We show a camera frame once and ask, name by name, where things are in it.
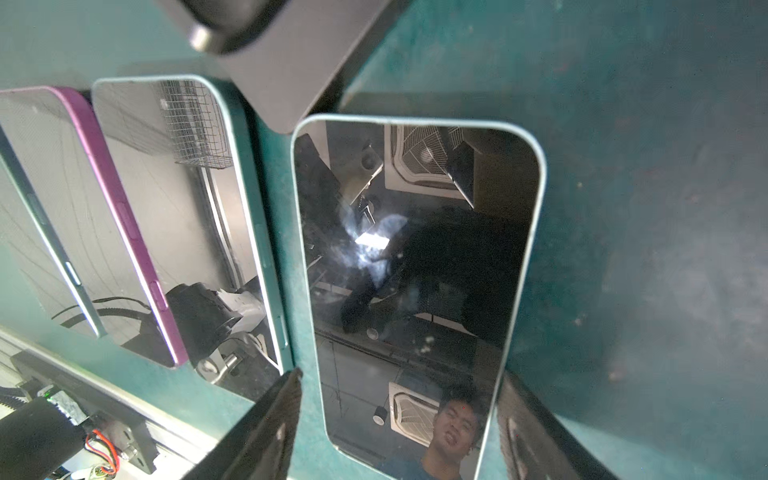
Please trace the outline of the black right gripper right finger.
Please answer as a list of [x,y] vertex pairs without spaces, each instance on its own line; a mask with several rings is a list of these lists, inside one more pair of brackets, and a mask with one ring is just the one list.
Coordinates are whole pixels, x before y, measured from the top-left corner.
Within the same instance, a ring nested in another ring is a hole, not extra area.
[[497,397],[500,445],[511,479],[614,479],[522,380],[506,372]]

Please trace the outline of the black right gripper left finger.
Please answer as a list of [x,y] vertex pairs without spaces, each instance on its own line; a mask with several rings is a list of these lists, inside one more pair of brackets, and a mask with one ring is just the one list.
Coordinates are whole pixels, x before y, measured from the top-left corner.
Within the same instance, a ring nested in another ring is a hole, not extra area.
[[285,479],[300,417],[302,377],[300,368],[282,375],[185,477]]

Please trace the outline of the teal phone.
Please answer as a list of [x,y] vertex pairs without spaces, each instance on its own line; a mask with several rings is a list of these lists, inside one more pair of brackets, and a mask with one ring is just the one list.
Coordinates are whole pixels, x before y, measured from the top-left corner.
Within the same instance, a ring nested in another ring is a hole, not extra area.
[[473,479],[546,181],[511,123],[318,114],[291,159],[332,447],[392,479]]

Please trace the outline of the purple phone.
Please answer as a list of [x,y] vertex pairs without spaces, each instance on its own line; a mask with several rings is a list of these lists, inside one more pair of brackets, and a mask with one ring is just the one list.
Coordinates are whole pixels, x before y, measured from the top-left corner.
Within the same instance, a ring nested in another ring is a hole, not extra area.
[[106,335],[166,368],[188,355],[90,102],[69,87],[1,94],[5,132]]

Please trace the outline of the silver phone black screen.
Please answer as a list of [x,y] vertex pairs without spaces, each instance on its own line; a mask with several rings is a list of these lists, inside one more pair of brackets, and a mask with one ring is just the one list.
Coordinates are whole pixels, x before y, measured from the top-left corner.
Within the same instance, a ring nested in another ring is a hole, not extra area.
[[1,242],[47,318],[94,338],[106,335],[5,132],[1,133]]

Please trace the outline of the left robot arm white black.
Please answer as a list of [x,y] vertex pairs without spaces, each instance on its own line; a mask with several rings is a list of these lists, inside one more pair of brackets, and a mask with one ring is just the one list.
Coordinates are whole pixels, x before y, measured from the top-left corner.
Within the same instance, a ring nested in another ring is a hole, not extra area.
[[1,478],[46,479],[83,449],[86,433],[45,398],[1,419]]

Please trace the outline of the black folding phone stand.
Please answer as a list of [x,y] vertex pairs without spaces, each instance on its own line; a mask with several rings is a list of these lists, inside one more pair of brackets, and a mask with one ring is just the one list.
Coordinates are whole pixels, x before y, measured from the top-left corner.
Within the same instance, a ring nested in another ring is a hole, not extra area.
[[162,1],[189,45],[217,60],[274,132],[335,103],[405,1]]

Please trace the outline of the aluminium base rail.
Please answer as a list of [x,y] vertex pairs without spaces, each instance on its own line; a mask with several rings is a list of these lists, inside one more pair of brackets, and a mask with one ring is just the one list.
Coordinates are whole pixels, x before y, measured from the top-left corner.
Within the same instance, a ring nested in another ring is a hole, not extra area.
[[181,479],[222,437],[216,397],[188,368],[168,370],[101,342],[58,339],[55,351],[7,327],[1,358],[24,387],[62,393],[86,430],[99,429],[121,463],[120,479]]

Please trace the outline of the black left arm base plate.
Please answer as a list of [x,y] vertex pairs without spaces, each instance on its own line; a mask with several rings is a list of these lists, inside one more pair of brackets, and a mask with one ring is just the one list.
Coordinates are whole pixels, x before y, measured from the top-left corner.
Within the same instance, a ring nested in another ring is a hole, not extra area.
[[135,409],[29,351],[12,355],[10,361],[24,381],[32,382],[29,392],[38,395],[45,389],[53,389],[53,394],[63,391],[84,414],[84,422],[100,430],[134,467],[146,474],[156,471],[157,447],[145,417]]

